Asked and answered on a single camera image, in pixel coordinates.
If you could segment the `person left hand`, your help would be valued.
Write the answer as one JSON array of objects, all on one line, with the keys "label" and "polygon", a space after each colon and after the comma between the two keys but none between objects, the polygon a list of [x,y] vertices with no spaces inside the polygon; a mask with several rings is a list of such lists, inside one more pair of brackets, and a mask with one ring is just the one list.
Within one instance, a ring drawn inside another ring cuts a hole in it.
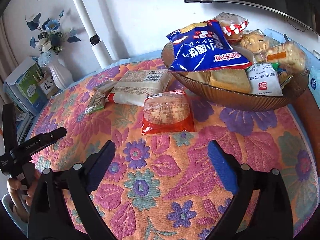
[{"label": "person left hand", "polygon": [[[28,206],[31,206],[33,201],[33,196],[35,193],[35,190],[37,188],[37,183],[40,178],[41,172],[37,169],[35,169],[34,179],[27,191],[27,197],[25,198],[24,202]],[[18,196],[18,190],[21,187],[21,182],[18,179],[15,178],[9,178],[7,181],[7,188],[8,193],[10,194],[11,200],[14,204],[14,210],[16,210],[16,213],[18,217],[22,219],[23,222],[28,222],[29,219],[29,213],[26,211],[25,207],[23,206],[23,203],[21,202],[19,196]]]}]

